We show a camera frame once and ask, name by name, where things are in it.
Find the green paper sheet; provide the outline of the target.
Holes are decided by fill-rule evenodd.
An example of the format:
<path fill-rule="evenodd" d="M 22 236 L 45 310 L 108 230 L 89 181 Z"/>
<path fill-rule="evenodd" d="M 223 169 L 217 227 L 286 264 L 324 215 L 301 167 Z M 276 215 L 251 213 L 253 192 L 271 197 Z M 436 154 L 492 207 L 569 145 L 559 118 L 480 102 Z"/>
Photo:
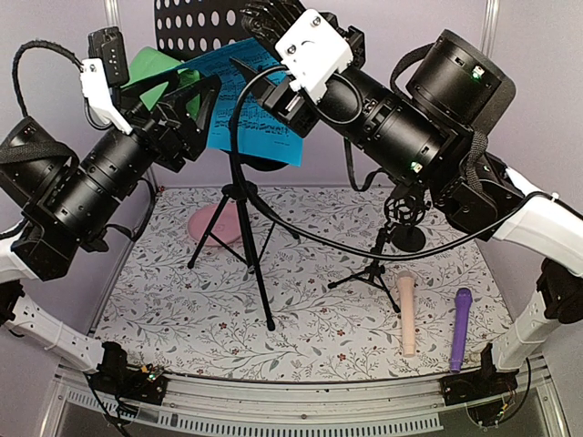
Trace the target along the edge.
<path fill-rule="evenodd" d="M 122 87 L 121 114 L 131 118 L 136 109 L 139 117 L 151 114 L 154 119 L 196 119 L 200 110 L 199 95 L 178 101 L 174 92 L 188 91 L 201 80 L 201 73 L 152 47 L 142 48 L 131 61 L 129 82 Z"/>

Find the blue sheet music paper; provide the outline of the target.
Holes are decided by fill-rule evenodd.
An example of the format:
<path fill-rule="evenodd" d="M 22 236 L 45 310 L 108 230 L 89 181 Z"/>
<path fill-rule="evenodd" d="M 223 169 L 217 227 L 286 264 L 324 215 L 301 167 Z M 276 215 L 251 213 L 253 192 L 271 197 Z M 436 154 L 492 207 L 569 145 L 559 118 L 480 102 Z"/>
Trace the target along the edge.
<path fill-rule="evenodd" d="M 215 104 L 207 147 L 230 150 L 230 118 L 246 81 L 231 59 L 240 60 L 256 70 L 275 64 L 275 59 L 252 38 L 234 42 L 186 62 L 204 76 L 216 74 L 221 81 Z M 292 166 L 302 164 L 303 140 L 283 123 L 263 110 L 255 98 L 247 97 L 240 113 L 238 147 L 241 154 L 267 158 Z"/>

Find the black perforated music stand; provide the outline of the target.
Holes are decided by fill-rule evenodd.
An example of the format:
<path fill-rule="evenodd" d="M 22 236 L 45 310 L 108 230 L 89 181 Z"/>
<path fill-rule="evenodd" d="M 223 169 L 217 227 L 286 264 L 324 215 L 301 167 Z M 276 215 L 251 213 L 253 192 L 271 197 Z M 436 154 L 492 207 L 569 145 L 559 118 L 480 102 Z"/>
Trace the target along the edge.
<path fill-rule="evenodd" d="M 248 37 L 240 24 L 242 1 L 157 1 L 154 5 L 156 19 L 155 35 L 157 47 L 163 53 L 178 59 L 190 60 L 204 55 L 233 40 L 242 41 Z M 248 271 L 256 277 L 261 304 L 269 331 L 275 330 L 275 322 L 261 273 L 261 256 L 256 250 L 251 230 L 250 216 L 247 209 L 247 197 L 235 176 L 232 182 L 221 189 L 222 199 L 195 252 L 188 262 L 191 269 L 195 265 L 204 244 L 210 239 L 230 252 L 237 260 L 244 263 Z M 240 255 L 229 245 L 212 234 L 220 213 L 228 202 L 236 204 L 244 254 Z"/>

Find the black round-base mic stand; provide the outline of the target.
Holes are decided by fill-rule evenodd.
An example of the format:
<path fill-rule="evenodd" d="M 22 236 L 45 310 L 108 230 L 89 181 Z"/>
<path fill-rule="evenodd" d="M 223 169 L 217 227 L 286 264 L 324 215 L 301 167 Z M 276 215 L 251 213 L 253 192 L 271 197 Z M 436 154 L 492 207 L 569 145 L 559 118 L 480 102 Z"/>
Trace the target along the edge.
<path fill-rule="evenodd" d="M 415 253 L 422 250 L 425 243 L 423 231 L 416 226 L 398 225 L 394 228 L 392 244 L 401 251 Z"/>

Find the pink beige microphone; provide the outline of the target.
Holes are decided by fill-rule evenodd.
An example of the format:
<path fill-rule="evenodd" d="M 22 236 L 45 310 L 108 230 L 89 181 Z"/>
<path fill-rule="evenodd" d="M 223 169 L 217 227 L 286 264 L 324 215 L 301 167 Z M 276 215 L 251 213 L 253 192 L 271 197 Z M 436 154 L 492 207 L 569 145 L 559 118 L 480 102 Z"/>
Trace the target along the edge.
<path fill-rule="evenodd" d="M 403 356 L 412 358 L 415 355 L 414 274 L 409 271 L 400 272 L 396 286 L 400 297 Z"/>

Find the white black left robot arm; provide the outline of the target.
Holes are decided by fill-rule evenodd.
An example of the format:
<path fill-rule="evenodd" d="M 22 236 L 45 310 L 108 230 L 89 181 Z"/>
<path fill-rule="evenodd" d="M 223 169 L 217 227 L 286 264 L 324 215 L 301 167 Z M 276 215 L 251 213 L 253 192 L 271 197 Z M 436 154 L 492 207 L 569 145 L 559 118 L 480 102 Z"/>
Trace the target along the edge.
<path fill-rule="evenodd" d="M 84 373 L 99 372 L 116 395 L 135 388 L 118 345 L 90 338 L 42 310 L 23 279 L 66 276 L 79 250 L 105 252 L 104 240 L 120 202 L 159 165 L 179 172 L 204 151 L 218 76 L 188 82 L 168 71 L 128 86 L 122 113 L 128 131 L 108 129 L 85 158 L 23 118 L 1 145 L 1 187 L 23 220 L 1 237 L 1 322 L 28 335 Z"/>

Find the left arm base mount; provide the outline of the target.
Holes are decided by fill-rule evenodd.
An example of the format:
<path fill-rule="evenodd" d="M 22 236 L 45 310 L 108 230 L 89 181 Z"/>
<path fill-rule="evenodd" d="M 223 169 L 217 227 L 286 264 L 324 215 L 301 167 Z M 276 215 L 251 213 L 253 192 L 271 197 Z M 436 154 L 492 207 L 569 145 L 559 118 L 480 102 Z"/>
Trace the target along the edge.
<path fill-rule="evenodd" d="M 113 342 L 102 344 L 104 355 L 97 372 L 89 375 L 89 387 L 114 395 L 117 400 L 141 401 L 161 405 L 169 379 L 163 366 L 128 363 L 128 353 Z"/>

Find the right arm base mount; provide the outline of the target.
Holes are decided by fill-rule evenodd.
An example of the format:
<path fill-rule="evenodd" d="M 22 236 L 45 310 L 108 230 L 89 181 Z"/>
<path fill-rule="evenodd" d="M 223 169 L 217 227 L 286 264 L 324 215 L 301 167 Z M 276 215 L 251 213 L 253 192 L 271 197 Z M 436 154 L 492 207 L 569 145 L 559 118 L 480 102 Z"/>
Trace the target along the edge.
<path fill-rule="evenodd" d="M 480 367 L 477 370 L 453 373 L 439 380 L 446 406 L 500 396 L 498 401 L 466 408 L 469 420 L 482 429 L 497 428 L 512 420 L 523 409 L 532 384 L 532 366 L 529 358 L 526 358 L 527 386 L 519 404 L 513 407 L 517 396 L 518 370 L 498 371 L 492 358 L 492 349 L 493 346 L 488 344 L 480 353 Z"/>

